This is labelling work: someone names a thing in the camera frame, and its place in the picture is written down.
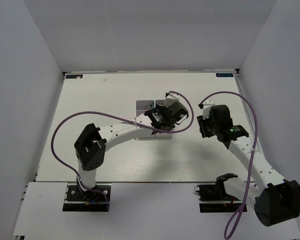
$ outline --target white panel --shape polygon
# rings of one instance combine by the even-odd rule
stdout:
[[[29,184],[14,231],[30,240],[221,240],[232,213],[200,213],[194,183],[114,183],[109,212],[62,212],[66,183]],[[232,239],[300,238],[296,221],[263,226],[247,209]]]
[[[198,104],[216,91],[238,92],[232,77],[215,73],[114,73],[84,74],[81,79],[66,79],[59,99],[37,181],[75,181],[75,174],[57,162],[50,149],[56,126],[67,116],[80,111],[99,111],[131,119],[136,101],[163,99],[165,92],[179,91],[192,103],[194,122],[190,129],[172,138],[137,139],[117,145],[106,152],[104,163],[96,171],[98,182],[213,182],[216,177],[238,174],[247,179],[247,171],[216,137],[203,139],[196,117],[203,114]],[[215,104],[227,104],[233,122],[249,129],[241,99],[229,94],[212,97]],[[185,120],[176,129],[187,126]],[[97,115],[73,118],[60,129],[55,150],[61,159],[78,166],[74,143],[87,124],[96,127],[118,123]]]
[[[265,156],[300,184],[300,0],[277,1],[240,72]]]
[[[240,68],[275,0],[24,0],[62,71]]]
[[[22,0],[0,0],[0,240],[33,180],[62,73]]]

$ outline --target white table surface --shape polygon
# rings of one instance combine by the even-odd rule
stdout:
[[[51,136],[67,116],[81,111],[99,111],[131,119],[136,115],[137,100],[164,99],[169,90],[184,94],[194,108],[190,129],[172,138],[137,139],[117,145],[106,152],[97,169],[97,182],[213,182],[216,177],[235,173],[246,180],[247,171],[216,137],[201,137],[196,117],[202,115],[198,104],[217,91],[238,92],[233,77],[215,73],[112,73],[84,74],[81,79],[65,79],[50,133],[46,140],[36,180],[74,182],[75,174],[53,157]],[[212,97],[217,105],[226,104],[235,125],[250,132],[241,99],[234,95]],[[190,119],[185,120],[185,127]],[[87,124],[96,127],[118,123],[117,120],[81,115],[65,123],[55,140],[57,154],[78,168],[74,143]]]
[[[65,182],[31,182],[14,235],[25,240],[222,240],[232,213],[200,213],[194,183],[113,183],[109,212],[62,212]],[[299,239],[295,219],[263,226],[247,208],[232,240]]]

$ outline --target white tabletop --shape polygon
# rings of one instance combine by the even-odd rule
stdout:
[[[65,79],[51,130],[39,163],[36,180],[74,182],[75,174],[53,157],[50,141],[56,126],[67,116],[81,111],[99,111],[131,119],[136,115],[137,100],[160,100],[165,92],[184,94],[194,108],[195,118],[202,115],[198,104],[217,91],[238,92],[233,77],[216,77],[215,73],[111,73],[84,74],[83,78]],[[226,104],[235,125],[250,132],[241,99],[234,95],[212,97],[216,105]],[[190,119],[185,120],[185,127]],[[87,124],[96,127],[117,120],[81,115],[65,123],[55,140],[56,153],[78,168],[74,143]],[[247,178],[247,171],[216,137],[202,138],[195,119],[185,132],[172,138],[131,140],[106,152],[97,169],[97,182],[213,182],[216,177],[235,173]]]

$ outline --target cable tie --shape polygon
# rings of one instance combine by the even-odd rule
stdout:
[[[250,154],[250,153],[252,153],[253,151],[254,151],[254,152],[260,152],[260,150],[251,147],[251,149],[250,149],[247,153]]]

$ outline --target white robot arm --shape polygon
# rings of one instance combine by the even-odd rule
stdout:
[[[211,99],[199,105],[203,109],[197,117],[203,138],[217,136],[249,171],[253,147],[249,134],[241,125],[233,125],[229,108],[215,105]],[[254,209],[257,217],[265,226],[271,226],[300,215],[300,185],[287,181],[260,154],[254,150],[251,176],[257,187],[251,186],[246,204]],[[227,173],[216,179],[216,194],[221,198],[234,196],[243,199],[246,183],[233,173]]]
[[[132,121],[158,130],[171,131],[175,123],[188,114],[188,110],[179,100],[179,95],[167,93],[163,105],[157,105]],[[150,137],[155,133],[151,129],[125,122],[102,127],[95,127],[93,123],[87,125],[74,144],[83,185],[89,189],[96,186],[97,168],[103,164],[105,152],[118,144],[140,137]],[[89,194],[80,182],[78,184],[82,192]]]

